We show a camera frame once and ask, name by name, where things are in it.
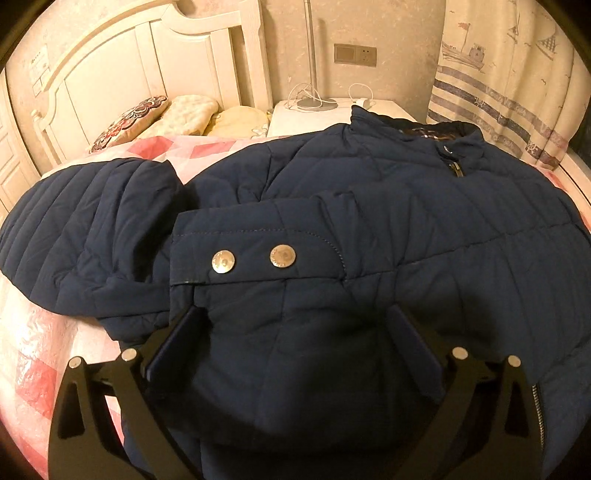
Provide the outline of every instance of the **lamp base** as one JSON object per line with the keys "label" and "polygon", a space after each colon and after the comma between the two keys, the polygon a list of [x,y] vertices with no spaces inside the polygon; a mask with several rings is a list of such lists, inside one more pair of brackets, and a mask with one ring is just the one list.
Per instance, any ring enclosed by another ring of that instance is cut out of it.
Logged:
{"label": "lamp base", "polygon": [[303,110],[312,112],[326,112],[337,108],[337,103],[332,98],[323,98],[322,102],[315,98],[302,98],[297,106]]}

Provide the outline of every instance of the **zipper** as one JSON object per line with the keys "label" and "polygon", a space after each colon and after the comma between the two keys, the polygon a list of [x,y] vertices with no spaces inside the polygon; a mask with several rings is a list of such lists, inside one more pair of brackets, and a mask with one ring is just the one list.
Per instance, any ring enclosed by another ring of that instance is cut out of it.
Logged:
{"label": "zipper", "polygon": [[538,385],[531,387],[534,394],[535,411],[538,414],[538,425],[540,426],[540,443],[542,445],[542,451],[546,443],[546,427],[544,424],[544,416],[542,415],[542,402],[540,399],[540,391]]}
{"label": "zipper", "polygon": [[464,172],[462,170],[462,167],[460,166],[460,164],[456,160],[456,157],[453,156],[453,153],[449,150],[449,148],[446,145],[443,145],[443,149],[448,153],[448,155],[443,154],[443,157],[444,157],[443,161],[446,163],[446,165],[449,167],[449,169],[451,169],[451,171],[454,172],[456,177],[458,177],[458,178],[464,177]]}

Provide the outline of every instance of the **floor lamp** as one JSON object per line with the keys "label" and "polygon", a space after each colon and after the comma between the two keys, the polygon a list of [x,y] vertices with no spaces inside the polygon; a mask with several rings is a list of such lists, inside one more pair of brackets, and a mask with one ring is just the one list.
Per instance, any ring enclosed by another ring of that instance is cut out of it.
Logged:
{"label": "floor lamp", "polygon": [[330,98],[322,98],[318,91],[318,80],[316,76],[316,50],[314,49],[314,28],[312,26],[312,6],[310,0],[304,0],[306,10],[306,28],[308,33],[308,60],[310,62],[310,84],[312,95],[317,98],[304,98],[297,102],[297,106],[305,110],[325,111],[337,107],[337,103]]}

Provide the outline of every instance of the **wardrobe door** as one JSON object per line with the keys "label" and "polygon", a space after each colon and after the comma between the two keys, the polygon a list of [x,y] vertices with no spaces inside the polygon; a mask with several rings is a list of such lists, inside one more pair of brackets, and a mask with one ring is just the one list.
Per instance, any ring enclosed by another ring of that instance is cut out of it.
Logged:
{"label": "wardrobe door", "polygon": [[41,176],[22,141],[8,97],[6,72],[0,72],[0,219]]}

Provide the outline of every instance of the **yellow pillow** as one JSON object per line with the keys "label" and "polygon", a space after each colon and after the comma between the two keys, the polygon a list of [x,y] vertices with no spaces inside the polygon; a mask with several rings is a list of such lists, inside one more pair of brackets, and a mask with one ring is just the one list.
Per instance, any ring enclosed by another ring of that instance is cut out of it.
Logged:
{"label": "yellow pillow", "polygon": [[162,117],[144,130],[138,138],[201,135],[218,109],[217,102],[205,95],[178,96],[173,99]]}
{"label": "yellow pillow", "polygon": [[267,113],[249,106],[233,106],[212,117],[203,135],[223,138],[266,137],[269,130]]}

